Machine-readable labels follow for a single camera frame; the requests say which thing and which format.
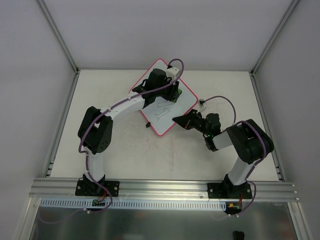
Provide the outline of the green bone-shaped eraser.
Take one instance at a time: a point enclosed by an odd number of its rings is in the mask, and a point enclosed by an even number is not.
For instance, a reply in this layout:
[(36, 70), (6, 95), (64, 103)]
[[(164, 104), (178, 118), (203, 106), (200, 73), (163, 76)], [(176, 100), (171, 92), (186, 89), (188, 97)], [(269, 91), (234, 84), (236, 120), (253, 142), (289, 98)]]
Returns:
[(182, 94), (182, 90), (177, 88), (176, 91), (174, 92), (174, 96), (173, 96), (172, 102), (176, 103), (181, 94)]

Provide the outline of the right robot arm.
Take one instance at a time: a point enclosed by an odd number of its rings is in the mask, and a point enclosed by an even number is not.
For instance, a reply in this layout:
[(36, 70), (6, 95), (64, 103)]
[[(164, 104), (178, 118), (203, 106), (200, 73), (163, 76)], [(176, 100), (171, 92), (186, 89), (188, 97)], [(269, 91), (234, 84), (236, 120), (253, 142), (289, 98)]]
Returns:
[(252, 119), (239, 121), (221, 130), (220, 117), (209, 113), (205, 118), (197, 110), (172, 119), (186, 130), (202, 133), (208, 150), (216, 152), (232, 146), (237, 154), (234, 166), (221, 183), (208, 183), (209, 199), (252, 199), (247, 178), (254, 167), (274, 150), (271, 138)]

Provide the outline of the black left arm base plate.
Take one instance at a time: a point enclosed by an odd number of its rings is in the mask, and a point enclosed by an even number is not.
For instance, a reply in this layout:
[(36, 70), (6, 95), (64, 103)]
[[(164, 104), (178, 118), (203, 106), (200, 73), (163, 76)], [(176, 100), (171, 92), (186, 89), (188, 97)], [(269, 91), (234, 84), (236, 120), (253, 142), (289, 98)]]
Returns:
[[(110, 192), (112, 197), (118, 197), (120, 189), (119, 181), (110, 181), (102, 179), (98, 183), (104, 188), (106, 188)], [(102, 197), (104, 193), (105, 190), (102, 187), (98, 186), (96, 183), (90, 180), (80, 179), (77, 181), (75, 188), (76, 196)]]

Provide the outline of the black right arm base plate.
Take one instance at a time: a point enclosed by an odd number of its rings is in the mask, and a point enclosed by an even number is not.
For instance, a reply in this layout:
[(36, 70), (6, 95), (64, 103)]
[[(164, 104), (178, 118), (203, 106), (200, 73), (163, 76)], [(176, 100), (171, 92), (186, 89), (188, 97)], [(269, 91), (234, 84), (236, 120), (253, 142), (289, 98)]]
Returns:
[(249, 183), (243, 183), (236, 186), (224, 186), (223, 183), (208, 183), (207, 194), (209, 199), (240, 199), (245, 200), (253, 198), (251, 186)]

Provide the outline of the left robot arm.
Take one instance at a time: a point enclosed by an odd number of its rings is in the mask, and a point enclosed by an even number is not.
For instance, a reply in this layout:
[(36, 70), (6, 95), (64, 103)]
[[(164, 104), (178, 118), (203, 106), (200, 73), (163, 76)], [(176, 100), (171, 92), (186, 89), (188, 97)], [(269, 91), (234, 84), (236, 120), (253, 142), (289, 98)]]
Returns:
[(147, 79), (134, 87), (126, 98), (109, 106), (106, 110), (89, 107), (80, 128), (78, 152), (85, 154), (85, 172), (77, 181), (77, 196), (115, 197), (117, 191), (110, 190), (115, 182), (107, 182), (103, 170), (102, 153), (112, 140), (113, 124), (125, 115), (143, 110), (153, 104), (157, 98), (176, 102), (180, 96), (179, 78), (182, 70), (168, 66), (166, 70), (154, 68)]

